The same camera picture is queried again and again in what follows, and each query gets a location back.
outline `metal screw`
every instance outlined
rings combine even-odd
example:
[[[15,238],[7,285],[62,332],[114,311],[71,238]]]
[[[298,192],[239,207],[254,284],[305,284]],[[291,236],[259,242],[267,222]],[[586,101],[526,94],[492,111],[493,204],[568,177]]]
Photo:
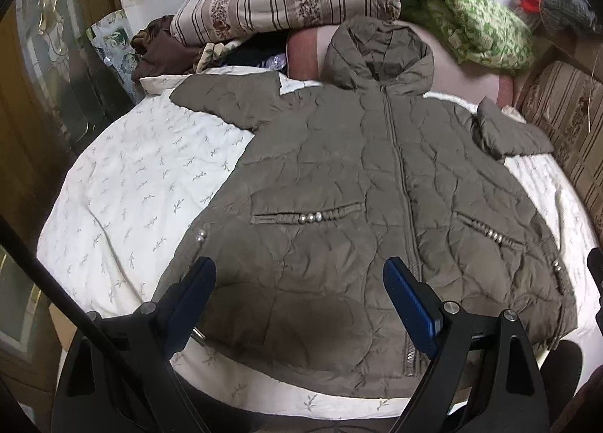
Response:
[[[157,308],[157,304],[155,302],[145,302],[144,304],[142,304],[139,309],[141,310],[141,313],[143,314],[151,314],[153,312],[155,312],[155,309]]]
[[[512,323],[517,321],[517,313],[512,311],[511,309],[505,310],[505,312],[503,312],[502,315],[505,317],[505,319],[507,321],[511,321]]]
[[[448,314],[456,314],[458,311],[460,311],[460,309],[460,305],[456,302],[453,302],[451,300],[449,300],[448,302],[444,302],[444,310]]]

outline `white bedsheet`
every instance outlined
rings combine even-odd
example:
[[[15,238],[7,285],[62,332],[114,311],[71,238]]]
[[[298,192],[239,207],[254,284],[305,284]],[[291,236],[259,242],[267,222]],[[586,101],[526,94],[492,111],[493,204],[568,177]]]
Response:
[[[213,73],[262,72],[227,67]],[[252,135],[170,102],[184,77],[144,80],[148,92],[69,170],[38,242],[38,258],[86,311],[127,314],[148,300],[192,219],[206,207]],[[281,76],[282,93],[310,83]],[[469,109],[463,100],[440,96]],[[592,333],[598,293],[586,268],[596,246],[589,219],[551,156],[505,162],[545,217],[561,247],[578,301],[572,340]],[[189,340],[174,369],[197,389],[234,407],[317,419],[397,416],[408,398],[317,394],[274,380]]]

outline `black frame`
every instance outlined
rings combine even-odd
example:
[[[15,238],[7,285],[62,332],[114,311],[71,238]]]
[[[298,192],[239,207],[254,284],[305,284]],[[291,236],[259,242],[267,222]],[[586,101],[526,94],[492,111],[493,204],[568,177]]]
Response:
[[[603,0],[588,0],[599,17],[603,17]],[[0,18],[4,16],[13,0],[0,0]],[[29,278],[46,294],[46,296],[61,310],[83,333],[87,339],[103,355],[109,357],[115,367],[120,371],[124,379],[133,390],[142,392],[141,379],[132,369],[132,366],[124,360],[114,344],[101,331],[101,329],[83,312],[83,310],[71,299],[63,288],[52,278],[43,264],[31,254],[29,249],[17,236],[11,226],[0,214],[0,244],[11,254],[14,261],[23,269]],[[0,381],[0,395],[5,395],[7,390]]]

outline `pink pillow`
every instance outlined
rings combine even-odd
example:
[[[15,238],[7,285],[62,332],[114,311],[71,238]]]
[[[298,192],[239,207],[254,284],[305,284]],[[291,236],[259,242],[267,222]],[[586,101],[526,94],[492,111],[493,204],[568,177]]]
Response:
[[[462,64],[445,49],[426,29],[406,23],[433,52],[434,73],[432,91],[458,96],[469,103],[478,104],[485,96],[500,107],[513,102],[513,80],[471,61]],[[294,80],[320,79],[324,56],[336,25],[304,28],[291,31],[287,41],[287,65],[289,77]]]

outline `puffer jacket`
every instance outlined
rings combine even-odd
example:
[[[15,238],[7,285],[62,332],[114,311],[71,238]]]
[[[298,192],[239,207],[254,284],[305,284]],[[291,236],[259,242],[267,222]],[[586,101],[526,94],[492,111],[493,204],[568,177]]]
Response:
[[[426,369],[384,289],[390,256],[442,300],[513,309],[534,345],[554,346],[576,326],[574,293],[551,231],[501,162],[550,152],[546,136],[487,99],[473,116],[423,98],[432,53],[401,24],[345,22],[325,64],[332,84],[283,96],[272,72],[194,75],[172,93],[255,136],[155,298],[211,257],[207,342],[338,396],[410,396]]]

